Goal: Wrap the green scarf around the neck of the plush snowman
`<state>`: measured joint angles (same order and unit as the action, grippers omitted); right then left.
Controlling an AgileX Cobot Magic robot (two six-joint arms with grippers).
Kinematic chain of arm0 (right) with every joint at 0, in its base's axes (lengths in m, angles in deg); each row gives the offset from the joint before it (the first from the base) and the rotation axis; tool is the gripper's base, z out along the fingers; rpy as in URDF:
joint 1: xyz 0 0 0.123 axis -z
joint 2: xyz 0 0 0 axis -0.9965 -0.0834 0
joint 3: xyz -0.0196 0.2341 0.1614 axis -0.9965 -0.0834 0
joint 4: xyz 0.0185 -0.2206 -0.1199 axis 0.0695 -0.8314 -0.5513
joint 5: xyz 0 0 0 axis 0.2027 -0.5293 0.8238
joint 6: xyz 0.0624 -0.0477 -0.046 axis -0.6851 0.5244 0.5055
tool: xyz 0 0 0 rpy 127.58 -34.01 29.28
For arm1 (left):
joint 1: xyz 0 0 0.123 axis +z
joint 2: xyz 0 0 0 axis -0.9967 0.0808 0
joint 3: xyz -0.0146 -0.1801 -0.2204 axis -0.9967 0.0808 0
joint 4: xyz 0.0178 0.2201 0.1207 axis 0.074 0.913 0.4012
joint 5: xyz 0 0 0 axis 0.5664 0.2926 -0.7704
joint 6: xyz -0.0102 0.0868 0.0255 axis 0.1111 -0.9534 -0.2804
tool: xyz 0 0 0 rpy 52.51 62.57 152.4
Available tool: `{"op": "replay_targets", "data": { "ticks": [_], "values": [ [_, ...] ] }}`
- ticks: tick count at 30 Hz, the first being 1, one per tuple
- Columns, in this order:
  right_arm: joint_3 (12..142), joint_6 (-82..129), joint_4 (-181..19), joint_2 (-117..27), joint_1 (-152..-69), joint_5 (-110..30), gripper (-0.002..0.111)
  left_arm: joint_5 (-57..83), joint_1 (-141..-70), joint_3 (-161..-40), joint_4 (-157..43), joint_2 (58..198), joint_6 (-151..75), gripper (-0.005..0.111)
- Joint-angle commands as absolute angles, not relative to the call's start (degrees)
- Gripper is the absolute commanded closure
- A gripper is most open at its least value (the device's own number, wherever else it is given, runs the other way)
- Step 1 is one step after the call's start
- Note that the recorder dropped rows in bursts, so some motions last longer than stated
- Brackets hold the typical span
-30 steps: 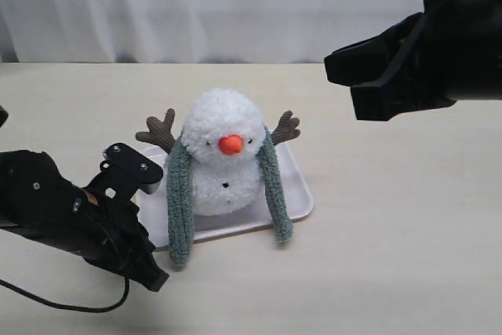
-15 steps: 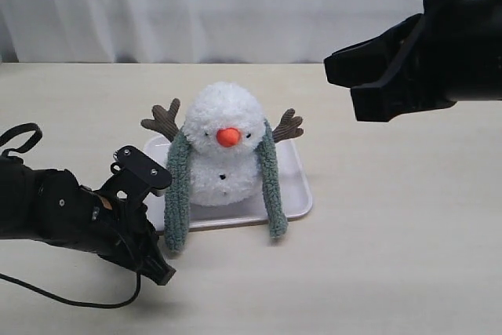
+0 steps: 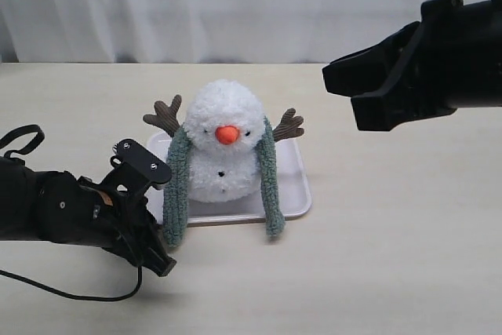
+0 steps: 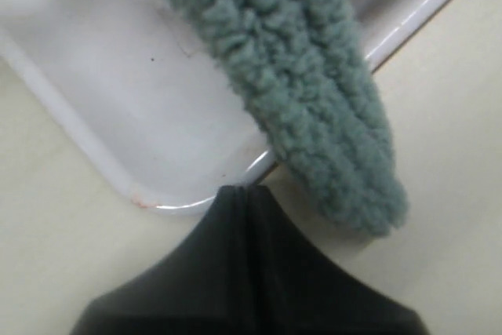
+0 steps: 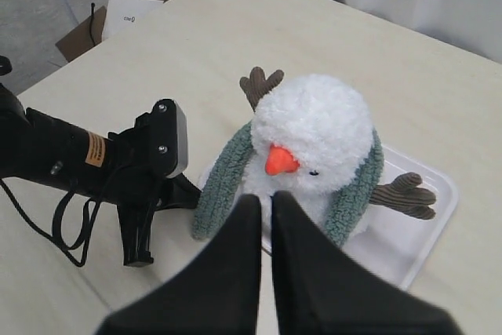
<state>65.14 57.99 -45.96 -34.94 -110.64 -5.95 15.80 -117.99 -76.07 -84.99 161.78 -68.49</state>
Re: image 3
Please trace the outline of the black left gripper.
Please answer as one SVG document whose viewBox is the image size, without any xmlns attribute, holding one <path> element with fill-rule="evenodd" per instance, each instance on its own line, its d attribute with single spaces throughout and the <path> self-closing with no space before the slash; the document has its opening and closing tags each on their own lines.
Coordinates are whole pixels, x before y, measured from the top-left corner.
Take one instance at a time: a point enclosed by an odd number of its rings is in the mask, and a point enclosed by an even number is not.
<svg viewBox="0 0 502 335">
<path fill-rule="evenodd" d="M 98 195 L 102 203 L 93 210 L 93 223 L 108 231 L 111 241 L 103 249 L 131 264 L 139 264 L 158 277 L 166 277 L 176 266 L 158 232 L 156 220 L 147 210 L 148 199 L 130 202 L 125 195 L 80 177 L 78 183 Z"/>
</svg>

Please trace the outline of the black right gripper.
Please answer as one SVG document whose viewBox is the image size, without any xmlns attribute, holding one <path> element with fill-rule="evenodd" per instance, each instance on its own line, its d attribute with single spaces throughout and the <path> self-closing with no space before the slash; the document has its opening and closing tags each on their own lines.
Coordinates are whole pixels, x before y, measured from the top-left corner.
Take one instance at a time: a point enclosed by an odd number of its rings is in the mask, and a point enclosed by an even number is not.
<svg viewBox="0 0 502 335">
<path fill-rule="evenodd" d="M 459 108 L 501 106 L 501 8 L 490 0 L 427 0 L 420 15 L 420 23 L 322 69 L 328 93 L 352 97 L 359 130 L 389 132 Z M 416 31 L 398 77 L 387 79 Z"/>
</svg>

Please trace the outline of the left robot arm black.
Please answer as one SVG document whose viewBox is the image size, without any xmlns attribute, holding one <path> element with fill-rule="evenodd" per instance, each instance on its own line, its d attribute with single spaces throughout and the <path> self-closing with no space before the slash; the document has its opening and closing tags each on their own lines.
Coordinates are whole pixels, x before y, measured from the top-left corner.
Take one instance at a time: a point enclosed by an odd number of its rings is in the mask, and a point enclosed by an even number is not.
<svg viewBox="0 0 502 335">
<path fill-rule="evenodd" d="M 153 183 L 128 162 L 114 165 L 95 183 L 68 171 L 35 172 L 18 158 L 2 158 L 1 239 L 96 247 L 164 277 L 176 261 L 147 210 L 144 194 Z"/>
</svg>

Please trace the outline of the right robot arm black grey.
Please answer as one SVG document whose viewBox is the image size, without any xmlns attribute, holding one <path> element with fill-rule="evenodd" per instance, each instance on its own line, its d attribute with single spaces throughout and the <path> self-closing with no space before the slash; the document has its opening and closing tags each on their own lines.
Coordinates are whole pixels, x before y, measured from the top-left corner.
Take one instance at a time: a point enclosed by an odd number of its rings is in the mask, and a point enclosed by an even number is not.
<svg viewBox="0 0 502 335">
<path fill-rule="evenodd" d="M 322 69 L 326 91 L 349 98 L 361 131 L 501 106 L 501 12 L 490 1 L 428 0 L 420 15 Z"/>
</svg>

